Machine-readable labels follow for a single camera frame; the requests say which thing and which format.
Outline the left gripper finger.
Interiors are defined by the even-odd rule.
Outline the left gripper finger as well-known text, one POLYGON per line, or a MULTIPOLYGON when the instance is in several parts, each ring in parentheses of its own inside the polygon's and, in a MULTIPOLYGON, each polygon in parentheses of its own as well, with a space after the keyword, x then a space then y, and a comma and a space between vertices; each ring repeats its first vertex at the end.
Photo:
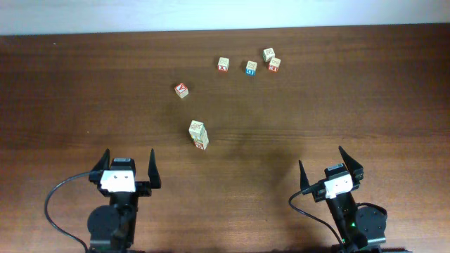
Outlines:
POLYGON ((103 172, 105 170, 109 169, 110 165, 110 150, 107 148, 105 152, 103 153, 101 159, 96 163, 96 165, 91 170, 92 173, 97 172, 103 172))
POLYGON ((152 189, 161 189, 162 182, 155 160, 155 151, 151 149, 148 163, 148 178, 152 189))

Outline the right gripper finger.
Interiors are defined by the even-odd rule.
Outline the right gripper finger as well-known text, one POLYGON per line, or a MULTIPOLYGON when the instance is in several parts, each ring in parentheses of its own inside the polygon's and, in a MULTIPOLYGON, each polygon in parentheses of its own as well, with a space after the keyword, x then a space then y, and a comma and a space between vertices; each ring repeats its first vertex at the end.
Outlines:
POLYGON ((352 158, 342 146, 338 147, 342 159, 352 176, 362 176, 364 174, 363 166, 352 158))
POLYGON ((300 190, 305 191, 310 187, 310 185, 301 160, 299 160, 299 167, 300 167, 300 190))

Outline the red edged picture block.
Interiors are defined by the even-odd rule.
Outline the red edged picture block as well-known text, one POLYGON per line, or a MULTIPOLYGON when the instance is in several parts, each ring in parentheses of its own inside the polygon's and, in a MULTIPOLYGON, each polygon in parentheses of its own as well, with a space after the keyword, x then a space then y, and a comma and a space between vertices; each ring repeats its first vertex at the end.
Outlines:
POLYGON ((193 136, 193 142, 197 148, 206 150, 209 144, 209 138, 207 134, 203 134, 202 136, 193 136))

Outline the red letter I block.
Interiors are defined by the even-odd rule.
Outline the red letter I block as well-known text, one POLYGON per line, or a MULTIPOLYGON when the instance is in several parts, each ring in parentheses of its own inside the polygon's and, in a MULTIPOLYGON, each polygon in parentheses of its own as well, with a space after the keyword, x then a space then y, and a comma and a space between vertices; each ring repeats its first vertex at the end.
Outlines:
POLYGON ((202 122, 192 120, 188 129, 189 134, 194 140, 202 140, 205 136, 206 128, 202 122))

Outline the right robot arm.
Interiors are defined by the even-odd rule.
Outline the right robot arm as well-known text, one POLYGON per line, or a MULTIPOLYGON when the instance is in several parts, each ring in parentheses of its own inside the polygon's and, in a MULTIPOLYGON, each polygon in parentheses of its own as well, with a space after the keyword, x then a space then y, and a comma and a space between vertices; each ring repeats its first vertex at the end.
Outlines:
POLYGON ((367 202, 355 202, 352 191, 357 190, 364 178, 364 168, 343 149, 339 148, 343 162, 324 169, 326 177, 310 184, 300 166, 300 191, 293 194, 288 203, 298 195, 312 195, 315 202, 325 201, 336 229, 331 232, 338 244, 332 252, 380 252, 386 242, 386 209, 367 202))

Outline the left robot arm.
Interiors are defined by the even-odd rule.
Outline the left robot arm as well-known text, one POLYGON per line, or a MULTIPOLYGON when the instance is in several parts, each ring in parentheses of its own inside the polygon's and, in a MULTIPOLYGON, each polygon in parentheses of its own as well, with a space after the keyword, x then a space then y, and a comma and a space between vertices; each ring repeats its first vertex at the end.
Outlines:
POLYGON ((110 158, 107 149, 91 170, 89 181, 109 199, 107 205, 95 208, 87 220, 90 233, 89 252, 132 252, 140 197, 150 197, 160 189, 161 178, 150 152, 148 180, 136 180, 136 164, 128 157, 110 158))

